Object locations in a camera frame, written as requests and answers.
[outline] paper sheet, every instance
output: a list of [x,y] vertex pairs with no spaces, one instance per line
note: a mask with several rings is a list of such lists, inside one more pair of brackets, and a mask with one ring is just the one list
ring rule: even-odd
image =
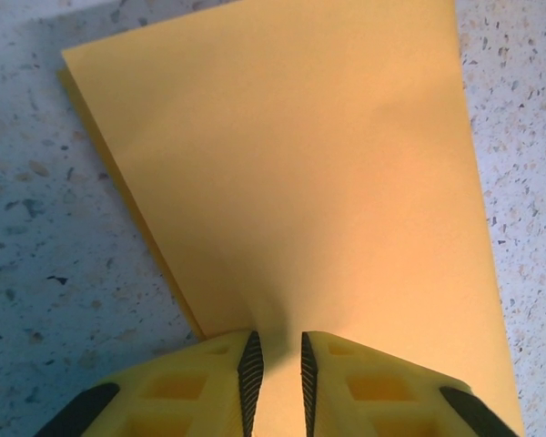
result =
[[303,330],[464,380],[523,434],[453,2],[246,0],[64,57],[197,333],[261,332],[257,436],[305,435]]

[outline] paper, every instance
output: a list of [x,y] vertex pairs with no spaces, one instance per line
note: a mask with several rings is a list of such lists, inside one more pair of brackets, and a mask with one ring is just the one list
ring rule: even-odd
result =
[[448,0],[247,0],[64,52],[192,326],[261,333],[257,436],[305,435],[303,330],[461,379],[523,433],[458,54]]

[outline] black rubber pad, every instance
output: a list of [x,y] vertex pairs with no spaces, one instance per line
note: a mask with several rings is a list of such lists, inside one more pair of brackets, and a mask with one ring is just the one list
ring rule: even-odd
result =
[[35,437],[80,437],[118,393],[112,382],[81,391]]
[[477,396],[451,387],[441,387],[440,393],[478,437],[518,437]]
[[248,336],[245,350],[237,367],[244,437],[251,437],[251,433],[253,432],[258,393],[261,390],[264,371],[265,365],[261,350],[261,340],[258,333],[253,331]]
[[318,399],[318,363],[306,332],[301,333],[301,388],[306,409],[306,435],[313,437]]

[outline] speckled countertop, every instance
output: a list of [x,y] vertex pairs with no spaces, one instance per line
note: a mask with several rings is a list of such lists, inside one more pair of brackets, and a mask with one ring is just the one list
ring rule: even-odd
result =
[[[0,0],[0,435],[194,341],[56,80],[60,50],[218,1]],[[546,0],[458,0],[521,407],[546,436]]]

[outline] countertop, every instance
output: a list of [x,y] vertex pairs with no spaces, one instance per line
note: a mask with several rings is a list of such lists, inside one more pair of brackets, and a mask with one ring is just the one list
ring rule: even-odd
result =
[[[63,48],[218,3],[0,0],[0,435],[195,341],[56,71]],[[546,436],[546,0],[457,9],[521,409]]]

